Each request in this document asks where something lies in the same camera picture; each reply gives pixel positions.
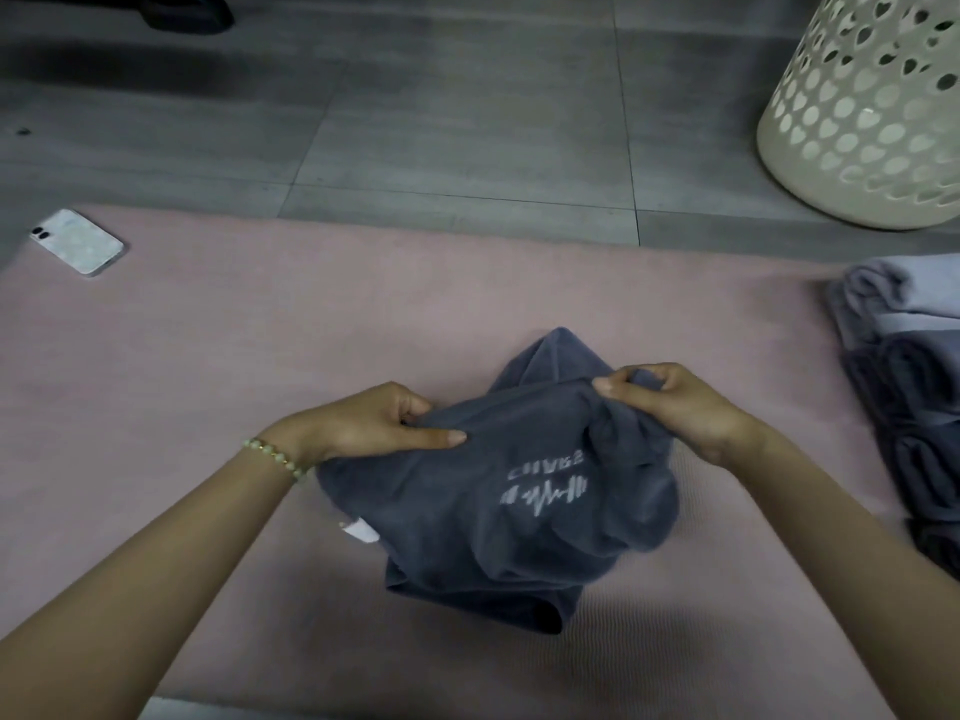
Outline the person's right hand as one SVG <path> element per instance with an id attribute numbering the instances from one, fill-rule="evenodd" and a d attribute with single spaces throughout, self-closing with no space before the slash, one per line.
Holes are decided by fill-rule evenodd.
<path id="1" fill-rule="evenodd" d="M 608 376 L 631 376 L 635 384 L 661 390 L 666 414 L 651 417 L 717 467 L 732 465 L 762 436 L 758 419 L 677 362 L 629 365 Z"/>

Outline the person's left hand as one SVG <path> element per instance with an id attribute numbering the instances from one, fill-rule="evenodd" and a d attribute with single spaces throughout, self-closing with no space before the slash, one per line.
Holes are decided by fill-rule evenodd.
<path id="1" fill-rule="evenodd" d="M 389 382 L 283 417 L 259 438 L 298 467 L 310 468 L 331 459 L 394 453 L 378 451 L 378 438 L 386 428 L 428 428 L 415 421 L 431 410 L 424 397 Z"/>

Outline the dark grey towel with print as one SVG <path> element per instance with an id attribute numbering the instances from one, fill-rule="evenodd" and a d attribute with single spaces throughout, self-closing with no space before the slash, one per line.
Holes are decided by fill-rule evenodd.
<path id="1" fill-rule="evenodd" d="M 330 459 L 318 483 L 344 531 L 386 552 L 389 592 L 558 635 L 586 586 L 659 548 L 679 515 L 673 435 L 594 389 L 612 372 L 555 328 L 486 394 L 418 422 L 464 444 Z"/>

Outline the person's left forearm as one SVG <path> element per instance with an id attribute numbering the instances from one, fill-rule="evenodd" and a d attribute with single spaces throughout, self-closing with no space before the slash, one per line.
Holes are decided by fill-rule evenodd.
<path id="1" fill-rule="evenodd" d="M 138 720 L 308 467 L 261 438 L 0 640 L 0 720 Z"/>

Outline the person's right forearm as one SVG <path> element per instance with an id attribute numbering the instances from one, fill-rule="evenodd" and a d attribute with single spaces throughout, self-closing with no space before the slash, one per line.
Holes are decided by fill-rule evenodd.
<path id="1" fill-rule="evenodd" d="M 810 580 L 896 718 L 960 720 L 960 582 L 762 422 L 749 421 L 722 465 Z"/>

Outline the pink mat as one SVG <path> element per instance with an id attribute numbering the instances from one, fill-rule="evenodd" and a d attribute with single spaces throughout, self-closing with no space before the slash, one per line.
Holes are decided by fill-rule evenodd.
<path id="1" fill-rule="evenodd" d="M 0 720 L 960 720 L 843 265 L 88 216 L 0 270 Z"/>

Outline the dark grey folded towel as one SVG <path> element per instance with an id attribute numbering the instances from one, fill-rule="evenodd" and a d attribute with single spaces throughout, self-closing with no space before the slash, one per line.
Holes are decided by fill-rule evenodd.
<path id="1" fill-rule="evenodd" d="M 960 522 L 906 521 L 917 550 L 960 582 Z"/>
<path id="2" fill-rule="evenodd" d="M 841 364 L 878 427 L 960 424 L 960 330 L 895 333 L 844 352 Z"/>
<path id="3" fill-rule="evenodd" d="M 960 423 L 876 433 L 884 464 L 918 519 L 960 522 Z"/>

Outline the light grey folded towel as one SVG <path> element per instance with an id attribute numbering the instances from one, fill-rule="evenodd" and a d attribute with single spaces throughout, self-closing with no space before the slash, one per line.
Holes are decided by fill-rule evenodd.
<path id="1" fill-rule="evenodd" d="M 825 287 L 845 350 L 893 334 L 960 331 L 960 253 L 874 257 Z"/>

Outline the cream perforated laundry basket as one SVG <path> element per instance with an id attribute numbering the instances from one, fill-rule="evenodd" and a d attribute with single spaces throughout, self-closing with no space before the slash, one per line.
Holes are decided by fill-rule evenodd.
<path id="1" fill-rule="evenodd" d="M 960 0 L 821 0 L 755 134 L 773 180 L 826 215 L 960 217 Z"/>

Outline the white smartphone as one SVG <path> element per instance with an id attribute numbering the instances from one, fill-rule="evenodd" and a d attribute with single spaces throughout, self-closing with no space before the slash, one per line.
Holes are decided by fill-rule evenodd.
<path id="1" fill-rule="evenodd" d="M 98 276 L 128 251 L 124 241 L 67 208 L 34 225 L 30 240 L 82 277 Z"/>

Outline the black object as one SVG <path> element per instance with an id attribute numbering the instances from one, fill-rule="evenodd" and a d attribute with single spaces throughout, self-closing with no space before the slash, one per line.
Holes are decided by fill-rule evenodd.
<path id="1" fill-rule="evenodd" d="M 220 35 L 234 24 L 225 0 L 138 0 L 138 10 L 153 30 L 183 35 Z"/>

